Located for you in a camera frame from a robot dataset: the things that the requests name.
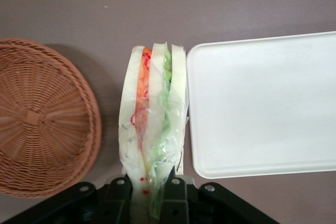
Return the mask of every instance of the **green filling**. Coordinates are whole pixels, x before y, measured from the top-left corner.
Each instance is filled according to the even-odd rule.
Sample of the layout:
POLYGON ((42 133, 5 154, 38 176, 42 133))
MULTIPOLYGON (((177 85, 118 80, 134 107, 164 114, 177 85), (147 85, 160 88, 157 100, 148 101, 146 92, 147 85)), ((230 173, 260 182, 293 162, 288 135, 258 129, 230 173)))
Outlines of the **green filling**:
POLYGON ((154 217, 155 219, 159 219, 160 217, 161 202, 162 202, 162 197, 163 197, 162 186, 165 183, 165 180, 159 181, 160 179, 157 177, 157 175, 160 172, 159 171, 160 163, 163 163, 166 161, 166 155, 167 155, 166 147, 170 144, 168 142, 168 136, 170 133, 171 121, 170 121, 170 114, 169 114, 168 98, 169 98, 169 92, 170 92, 170 87, 171 87, 171 81, 172 81, 172 57, 167 47, 166 52, 165 52, 165 57, 164 57, 164 66, 163 66, 164 87, 163 87, 163 91, 160 97, 161 106, 164 110, 165 115, 164 115, 164 121, 163 121, 162 134, 153 148, 153 154, 156 159, 153 165, 153 169, 154 169, 153 172, 156 175, 156 178, 153 179, 153 183, 154 183, 153 189, 154 190, 152 191, 153 195, 151 196, 150 212, 151 212, 151 216, 154 217))

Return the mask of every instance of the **screw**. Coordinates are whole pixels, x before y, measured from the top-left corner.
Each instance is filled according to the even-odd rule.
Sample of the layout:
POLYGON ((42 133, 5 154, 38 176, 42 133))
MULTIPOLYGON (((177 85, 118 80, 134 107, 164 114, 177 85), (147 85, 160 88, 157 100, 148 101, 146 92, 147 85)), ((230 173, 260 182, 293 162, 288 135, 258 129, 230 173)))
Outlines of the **screw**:
POLYGON ((212 186, 212 185, 206 185, 204 188, 205 188, 205 190, 207 190, 207 191, 214 191, 214 190, 215 190, 215 187, 212 186))
POLYGON ((179 183, 181 183, 181 181, 178 178, 173 178, 172 179, 172 184, 173 185, 178 185, 179 183))
POLYGON ((125 180, 120 179, 120 180, 117 181, 117 184, 118 185, 123 185, 123 184, 125 184, 125 180))
POLYGON ((88 186, 82 186, 79 190, 80 191, 87 191, 87 190, 89 190, 89 187, 88 186))

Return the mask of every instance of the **wicker basket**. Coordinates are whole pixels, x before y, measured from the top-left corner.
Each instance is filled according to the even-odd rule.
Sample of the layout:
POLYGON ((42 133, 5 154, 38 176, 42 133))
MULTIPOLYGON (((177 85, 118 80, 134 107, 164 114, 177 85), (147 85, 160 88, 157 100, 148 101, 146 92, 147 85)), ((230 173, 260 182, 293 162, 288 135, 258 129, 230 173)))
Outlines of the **wicker basket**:
POLYGON ((35 41, 0 40, 0 191, 60 192, 88 172, 100 141, 97 102, 78 69, 35 41))

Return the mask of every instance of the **table surface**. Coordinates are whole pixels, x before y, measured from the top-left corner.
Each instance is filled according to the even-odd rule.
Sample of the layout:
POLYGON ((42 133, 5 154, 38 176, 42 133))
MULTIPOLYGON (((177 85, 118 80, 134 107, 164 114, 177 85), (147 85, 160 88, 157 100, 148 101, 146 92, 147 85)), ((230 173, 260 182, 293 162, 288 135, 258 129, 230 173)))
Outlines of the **table surface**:
MULTIPOLYGON (((90 83, 103 122, 99 156, 84 178, 101 187, 119 174, 118 114, 131 49, 336 30, 336 0, 0 0, 0 38, 41 42, 90 83)), ((185 174, 192 167, 189 126, 185 174)), ((216 179, 280 223, 336 223, 336 172, 216 179)), ((0 222, 40 202, 0 194, 0 222)))

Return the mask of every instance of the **sandwich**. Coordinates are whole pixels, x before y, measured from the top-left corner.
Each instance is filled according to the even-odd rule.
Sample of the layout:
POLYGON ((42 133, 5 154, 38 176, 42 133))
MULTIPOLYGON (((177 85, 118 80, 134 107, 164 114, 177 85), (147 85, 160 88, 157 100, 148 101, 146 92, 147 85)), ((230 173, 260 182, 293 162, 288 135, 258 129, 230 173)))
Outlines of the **sandwich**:
POLYGON ((183 172, 187 120, 186 56, 167 43, 132 49, 119 113, 119 154, 132 181, 131 221, 157 222, 163 186, 183 172))

